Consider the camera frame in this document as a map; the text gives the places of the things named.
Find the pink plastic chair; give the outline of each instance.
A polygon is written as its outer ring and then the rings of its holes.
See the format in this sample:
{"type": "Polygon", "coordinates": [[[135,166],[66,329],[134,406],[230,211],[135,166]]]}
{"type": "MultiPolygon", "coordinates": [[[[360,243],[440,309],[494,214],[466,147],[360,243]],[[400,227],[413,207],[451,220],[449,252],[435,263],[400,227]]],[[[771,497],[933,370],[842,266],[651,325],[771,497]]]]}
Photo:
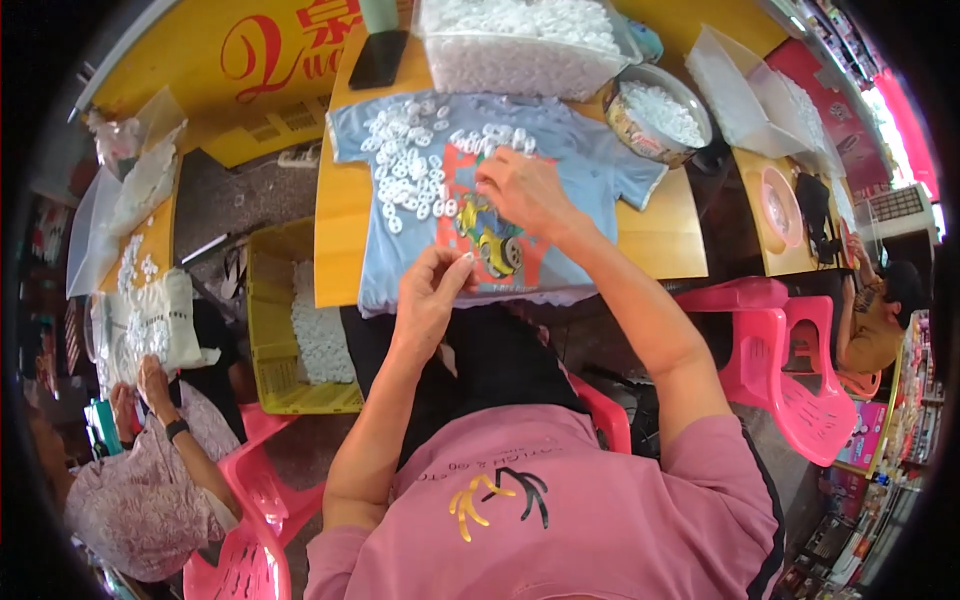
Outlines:
{"type": "MultiPolygon", "coordinates": [[[[790,336],[791,342],[797,342],[793,348],[794,356],[806,356],[810,359],[810,372],[820,374],[820,352],[817,344],[817,330],[815,327],[797,326],[790,336]]],[[[883,371],[877,372],[850,372],[838,371],[837,379],[851,394],[864,399],[872,399],[880,389],[880,378],[883,371]]]]}
{"type": "Polygon", "coordinates": [[[194,553],[183,567],[185,600],[243,598],[287,600],[290,566],[283,548],[320,511],[325,482],[297,492],[276,474],[263,443],[296,416],[267,415],[241,405],[248,442],[218,467],[243,508],[240,526],[227,534],[218,566],[194,553]]]}
{"type": "Polygon", "coordinates": [[[632,454],[630,442],[630,420],[623,407],[598,392],[586,381],[573,373],[567,373],[573,391],[586,404],[593,417],[593,424],[607,437],[610,452],[632,454]]]}
{"type": "Polygon", "coordinates": [[[727,400],[766,410],[802,456],[831,465],[856,425],[853,402],[829,363],[821,365],[816,396],[782,371],[789,357],[787,332],[802,320],[826,332],[820,336],[821,356],[829,356],[831,300],[788,298],[783,284],[765,277],[695,290],[676,300],[687,312],[733,313],[733,353],[719,373],[727,400]]]}

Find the cartoon car print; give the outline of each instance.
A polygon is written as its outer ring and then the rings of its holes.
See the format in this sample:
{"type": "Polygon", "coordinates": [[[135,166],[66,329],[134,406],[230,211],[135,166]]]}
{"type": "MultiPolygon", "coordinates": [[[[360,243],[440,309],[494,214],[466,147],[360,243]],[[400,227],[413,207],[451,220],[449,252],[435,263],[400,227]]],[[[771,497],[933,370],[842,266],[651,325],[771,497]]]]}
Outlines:
{"type": "Polygon", "coordinates": [[[464,194],[464,200],[464,207],[454,218],[457,233],[473,241],[487,273],[497,279],[516,273],[523,265],[523,248],[518,240],[523,229],[501,221],[489,204],[479,203],[476,194],[464,194]]]}

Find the wrist strap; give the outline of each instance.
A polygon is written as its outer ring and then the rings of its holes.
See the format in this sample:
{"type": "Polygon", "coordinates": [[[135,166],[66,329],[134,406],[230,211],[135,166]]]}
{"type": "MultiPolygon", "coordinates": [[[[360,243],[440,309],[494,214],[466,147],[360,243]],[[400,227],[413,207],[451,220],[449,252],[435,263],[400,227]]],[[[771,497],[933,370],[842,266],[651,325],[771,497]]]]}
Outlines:
{"type": "Polygon", "coordinates": [[[190,431],[190,425],[186,424],[186,421],[183,419],[177,419],[174,422],[167,425],[167,440],[170,441],[170,444],[174,442],[174,436],[176,436],[181,431],[190,431]]]}

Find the green bottle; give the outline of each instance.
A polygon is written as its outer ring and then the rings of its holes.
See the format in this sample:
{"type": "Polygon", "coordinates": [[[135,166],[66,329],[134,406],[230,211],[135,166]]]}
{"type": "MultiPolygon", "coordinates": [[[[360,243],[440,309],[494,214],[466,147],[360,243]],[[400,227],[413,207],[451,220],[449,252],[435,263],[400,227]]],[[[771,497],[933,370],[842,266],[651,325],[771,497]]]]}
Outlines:
{"type": "Polygon", "coordinates": [[[360,0],[360,13],[371,34],[389,32],[400,25],[396,0],[360,0]]]}

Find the power strip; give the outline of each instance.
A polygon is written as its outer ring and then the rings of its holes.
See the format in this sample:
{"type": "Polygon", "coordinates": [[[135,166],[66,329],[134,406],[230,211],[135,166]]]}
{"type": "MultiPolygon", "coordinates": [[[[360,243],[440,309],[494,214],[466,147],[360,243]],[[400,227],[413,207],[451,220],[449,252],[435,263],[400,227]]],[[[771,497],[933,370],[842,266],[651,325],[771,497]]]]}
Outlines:
{"type": "Polygon", "coordinates": [[[283,169],[312,169],[320,165],[322,142],[311,146],[301,144],[296,148],[284,150],[276,160],[276,166],[283,169]]]}

